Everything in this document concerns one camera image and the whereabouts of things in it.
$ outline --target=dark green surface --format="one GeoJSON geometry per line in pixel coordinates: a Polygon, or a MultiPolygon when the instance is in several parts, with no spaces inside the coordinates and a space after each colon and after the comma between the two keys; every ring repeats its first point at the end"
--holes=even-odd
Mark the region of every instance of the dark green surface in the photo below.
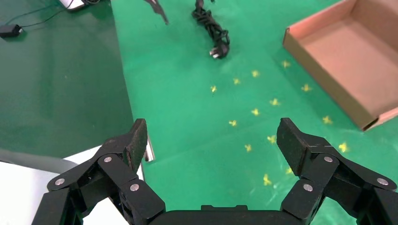
{"type": "MultiPolygon", "coordinates": [[[[0,24],[58,0],[0,2],[0,24]]],[[[51,7],[14,23],[48,18],[51,7]]],[[[123,134],[132,115],[108,1],[0,39],[0,149],[69,156],[123,134]]]]}
{"type": "MultiPolygon", "coordinates": [[[[345,142],[345,157],[398,181],[398,120],[362,133],[282,47],[287,26],[335,0],[209,2],[205,7],[230,31],[231,51],[224,60],[209,57],[210,38],[191,18],[194,0],[161,1],[169,26],[144,1],[112,2],[132,111],[147,119],[156,155],[145,177],[168,210],[202,204],[279,209],[297,180],[286,174],[287,163],[267,139],[281,117],[336,148],[345,142]],[[291,66],[284,68],[284,60],[291,66]],[[253,70],[260,76],[253,78],[253,70]],[[241,84],[234,85],[233,78],[241,84]],[[309,92],[301,90],[306,83],[309,92]],[[281,105],[271,105],[274,98],[281,105]],[[324,124],[325,116],[333,124],[324,124]],[[272,185],[264,185],[265,174],[272,185]]],[[[313,224],[354,220],[326,200],[313,224]]]]}

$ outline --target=open cardboard box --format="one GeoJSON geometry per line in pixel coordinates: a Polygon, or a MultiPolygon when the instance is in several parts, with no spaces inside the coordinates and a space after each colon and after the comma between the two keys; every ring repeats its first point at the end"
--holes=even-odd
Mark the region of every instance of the open cardboard box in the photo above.
{"type": "Polygon", "coordinates": [[[343,0],[283,45],[362,130],[398,115],[398,0],[343,0]]]}

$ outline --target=black cable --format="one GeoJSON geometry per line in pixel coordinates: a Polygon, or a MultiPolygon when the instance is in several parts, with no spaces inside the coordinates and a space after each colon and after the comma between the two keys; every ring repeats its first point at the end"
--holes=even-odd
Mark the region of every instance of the black cable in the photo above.
{"type": "Polygon", "coordinates": [[[31,26],[36,26],[36,25],[39,25],[39,24],[42,24],[42,23],[47,22],[47,21],[51,20],[52,18],[54,18],[56,15],[60,14],[61,12],[68,10],[68,8],[72,5],[73,1],[74,1],[74,0],[70,1],[68,7],[64,8],[64,9],[61,9],[60,11],[56,12],[55,14],[53,14],[52,16],[50,16],[49,18],[47,18],[46,20],[41,21],[41,22],[37,22],[37,23],[34,23],[34,24],[29,24],[29,25],[21,26],[21,27],[31,27],[31,26]]]}
{"type": "Polygon", "coordinates": [[[192,16],[198,23],[205,26],[205,29],[214,42],[214,48],[210,51],[210,55],[215,59],[222,59],[227,56],[230,50],[228,30],[223,30],[219,23],[212,17],[211,11],[206,11],[203,8],[203,0],[196,1],[196,8],[192,12],[192,16]]]}
{"type": "Polygon", "coordinates": [[[45,10],[45,9],[48,9],[48,8],[51,8],[51,7],[54,7],[54,6],[57,6],[57,5],[54,4],[54,5],[50,5],[50,6],[45,6],[45,7],[43,7],[43,8],[39,8],[39,9],[30,11],[30,12],[24,13],[24,14],[22,14],[22,15],[17,15],[16,17],[10,19],[10,20],[6,23],[6,25],[10,24],[12,21],[14,21],[14,20],[16,20],[16,19],[18,19],[18,18],[20,18],[20,17],[26,16],[26,15],[30,15],[30,14],[33,14],[33,13],[36,13],[36,12],[40,12],[40,11],[42,11],[42,10],[45,10]]]}

